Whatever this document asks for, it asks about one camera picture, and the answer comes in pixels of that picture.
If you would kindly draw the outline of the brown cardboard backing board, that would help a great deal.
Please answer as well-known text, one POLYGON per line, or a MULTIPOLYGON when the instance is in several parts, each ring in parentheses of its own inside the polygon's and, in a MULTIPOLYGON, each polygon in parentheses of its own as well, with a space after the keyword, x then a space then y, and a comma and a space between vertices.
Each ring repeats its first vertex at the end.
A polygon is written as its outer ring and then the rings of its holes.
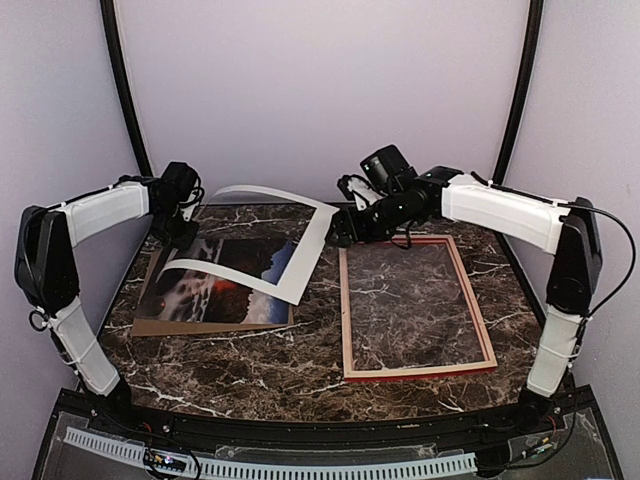
POLYGON ((161 251, 151 256, 132 336, 249 332, 293 324, 290 304, 202 272, 162 272, 166 259, 161 251))

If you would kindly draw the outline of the landscape photo print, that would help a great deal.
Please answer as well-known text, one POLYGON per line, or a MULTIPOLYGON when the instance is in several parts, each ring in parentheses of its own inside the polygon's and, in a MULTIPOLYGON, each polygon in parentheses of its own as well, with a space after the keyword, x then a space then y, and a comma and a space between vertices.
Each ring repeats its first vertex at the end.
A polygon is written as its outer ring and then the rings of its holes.
POLYGON ((258 290, 214 275, 167 269, 171 260, 220 264, 275 284, 296 243, 285 238, 196 239, 187 250, 165 250, 149 266, 149 279, 135 317, 141 320, 213 323, 233 326, 285 325, 289 304, 258 290))

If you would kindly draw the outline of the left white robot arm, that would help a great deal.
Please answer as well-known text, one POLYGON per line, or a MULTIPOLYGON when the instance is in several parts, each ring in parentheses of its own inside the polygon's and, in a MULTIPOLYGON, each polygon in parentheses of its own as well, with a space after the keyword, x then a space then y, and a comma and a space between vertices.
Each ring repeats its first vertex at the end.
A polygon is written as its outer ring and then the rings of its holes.
POLYGON ((146 216, 159 241, 187 246, 198 230, 192 214, 203 197, 199 175, 185 163, 172 163, 159 177, 124 175, 102 189, 22 213, 14 278, 33 308, 29 322, 50 334, 86 390, 109 399, 101 417, 120 436, 134 435, 141 415, 125 401, 129 388, 86 318, 75 250, 99 233, 146 216))

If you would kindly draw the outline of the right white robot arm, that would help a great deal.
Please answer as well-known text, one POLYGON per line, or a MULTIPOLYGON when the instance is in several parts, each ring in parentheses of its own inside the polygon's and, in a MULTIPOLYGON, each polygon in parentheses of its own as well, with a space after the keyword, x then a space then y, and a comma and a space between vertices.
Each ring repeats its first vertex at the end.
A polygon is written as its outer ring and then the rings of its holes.
POLYGON ((402 180, 384 196, 365 197, 365 185, 340 188, 350 200, 362 199, 333 215, 326 239, 341 248, 389 241, 401 226, 431 218, 466 222, 517 238, 553 256, 546 287, 546 319, 530 370, 528 396, 510 413, 521 434, 534 432, 549 416, 552 397, 577 356, 602 268, 597 222, 591 203, 518 192, 476 174, 437 166, 402 180))

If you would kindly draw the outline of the white photo mat board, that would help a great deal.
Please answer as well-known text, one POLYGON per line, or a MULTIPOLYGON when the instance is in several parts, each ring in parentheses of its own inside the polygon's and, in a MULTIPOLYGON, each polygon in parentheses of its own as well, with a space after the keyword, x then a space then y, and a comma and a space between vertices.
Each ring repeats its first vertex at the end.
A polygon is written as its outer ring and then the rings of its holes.
POLYGON ((263 292, 292 305, 298 305, 325 245, 325 237, 337 207, 291 192, 257 185, 232 185, 217 190, 213 197, 225 194, 252 193, 284 199, 314 208, 314 215, 277 283, 231 269, 218 263, 195 259, 168 261, 162 272, 183 269, 204 272, 263 292))

